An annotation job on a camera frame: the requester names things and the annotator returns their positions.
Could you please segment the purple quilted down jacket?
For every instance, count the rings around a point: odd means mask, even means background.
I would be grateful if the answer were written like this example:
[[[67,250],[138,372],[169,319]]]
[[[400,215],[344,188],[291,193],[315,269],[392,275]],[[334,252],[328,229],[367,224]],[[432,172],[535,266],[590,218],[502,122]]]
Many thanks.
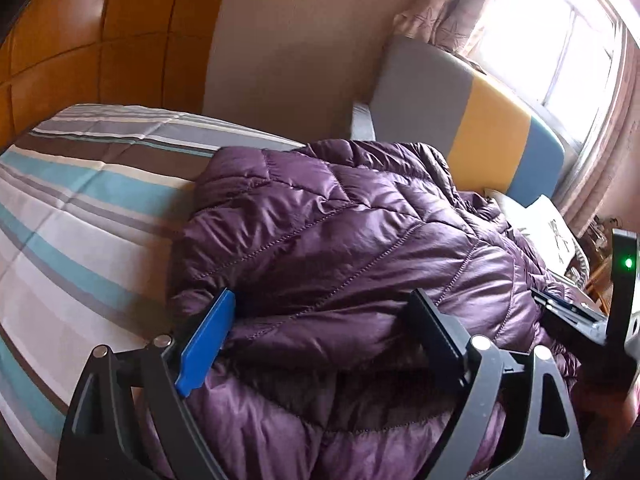
[[[186,404],[231,479],[411,479],[456,400],[401,317],[421,289],[471,334],[548,347],[534,290],[572,299],[500,209],[454,186],[425,144],[221,148],[171,251],[168,311],[223,289],[235,321]]]

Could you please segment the cluttered wooden desk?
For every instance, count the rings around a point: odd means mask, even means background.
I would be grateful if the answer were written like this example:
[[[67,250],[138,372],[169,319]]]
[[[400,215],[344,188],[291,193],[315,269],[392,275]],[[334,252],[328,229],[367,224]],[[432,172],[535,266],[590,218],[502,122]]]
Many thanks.
[[[616,217],[601,219],[595,216],[579,240],[590,265],[586,293],[604,314],[611,310],[612,235],[613,230],[619,227],[620,220]]]

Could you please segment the white embroidered pillow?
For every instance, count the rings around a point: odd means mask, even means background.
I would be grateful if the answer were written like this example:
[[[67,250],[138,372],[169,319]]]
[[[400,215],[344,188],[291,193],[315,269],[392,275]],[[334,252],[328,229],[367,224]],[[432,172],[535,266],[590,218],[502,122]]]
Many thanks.
[[[589,261],[549,197],[541,195],[524,207],[492,188],[485,188],[485,196],[497,203],[506,221],[529,241],[550,271],[585,288]]]

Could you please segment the striped bed sheet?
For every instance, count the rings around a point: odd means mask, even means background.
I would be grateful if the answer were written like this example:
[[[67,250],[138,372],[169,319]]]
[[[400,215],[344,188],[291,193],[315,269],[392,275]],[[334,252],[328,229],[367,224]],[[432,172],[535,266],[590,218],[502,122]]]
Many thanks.
[[[224,146],[294,142],[223,120],[78,104],[1,155],[1,474],[51,479],[90,351],[168,324],[171,243],[194,180]]]

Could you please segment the grey yellow blue headboard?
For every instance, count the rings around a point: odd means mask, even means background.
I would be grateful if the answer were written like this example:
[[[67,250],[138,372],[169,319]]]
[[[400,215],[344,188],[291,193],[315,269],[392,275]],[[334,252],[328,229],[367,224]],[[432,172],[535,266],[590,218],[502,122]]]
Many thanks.
[[[393,37],[370,102],[352,108],[354,140],[425,143],[462,191],[497,190],[523,206],[552,196],[565,150],[520,99],[470,63]]]

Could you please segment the bright window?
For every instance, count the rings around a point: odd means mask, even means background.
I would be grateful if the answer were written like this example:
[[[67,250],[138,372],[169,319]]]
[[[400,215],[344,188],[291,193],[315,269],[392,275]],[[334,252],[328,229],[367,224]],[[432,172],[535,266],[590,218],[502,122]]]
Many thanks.
[[[620,25],[603,0],[487,0],[469,57],[580,150],[611,102]]]

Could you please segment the orange wooden wardrobe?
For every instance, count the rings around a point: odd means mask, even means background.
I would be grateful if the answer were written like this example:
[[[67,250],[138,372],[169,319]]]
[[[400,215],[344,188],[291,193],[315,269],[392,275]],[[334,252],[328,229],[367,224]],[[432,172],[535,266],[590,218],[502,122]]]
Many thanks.
[[[1,143],[78,103],[198,113],[222,0],[28,0],[1,36]]]

